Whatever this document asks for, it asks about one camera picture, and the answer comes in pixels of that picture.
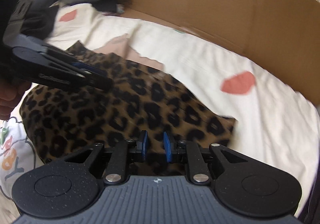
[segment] cardboard wall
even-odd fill
[[[125,1],[134,10],[250,58],[320,104],[320,3],[316,0]]]

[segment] white bed sheet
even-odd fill
[[[73,20],[59,22],[62,15],[75,9]],[[237,119],[232,149],[298,179],[303,190],[298,216],[314,183],[320,128],[316,108],[300,93],[249,59],[213,43],[147,21],[105,17],[90,4],[60,10],[47,41],[67,49],[80,40],[93,50],[133,30],[132,48],[163,63],[166,73],[181,81],[214,113]],[[256,80],[248,94],[221,91],[225,79],[244,71],[251,72]]]

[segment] mattress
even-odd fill
[[[313,104],[245,57],[156,23],[102,16],[90,4],[61,9],[47,42],[65,50],[80,40],[94,50],[126,33],[132,34],[133,49],[163,63],[164,71],[181,81],[211,111],[237,120],[230,148],[298,179],[302,186],[298,216],[318,169],[320,120]],[[18,123],[18,107],[12,116],[0,127],[3,130],[9,126],[10,131],[16,131],[12,132],[13,139],[23,140],[16,150],[20,160],[28,159],[24,161],[28,161],[23,167],[25,172],[41,162]],[[10,222],[17,217],[17,211],[7,198],[14,180],[23,172],[4,180],[8,173],[0,168],[0,219]]]

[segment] orange printed shape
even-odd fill
[[[77,9],[62,15],[59,21],[72,21],[76,17],[76,15],[77,15]]]
[[[255,84],[255,76],[251,72],[245,71],[225,79],[221,85],[221,91],[229,94],[245,95]]]
[[[16,149],[10,149],[11,154],[2,161],[2,169],[8,171],[12,168],[13,162],[17,157]]]

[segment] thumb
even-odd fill
[[[17,95],[17,88],[0,78],[0,99],[11,101]]]

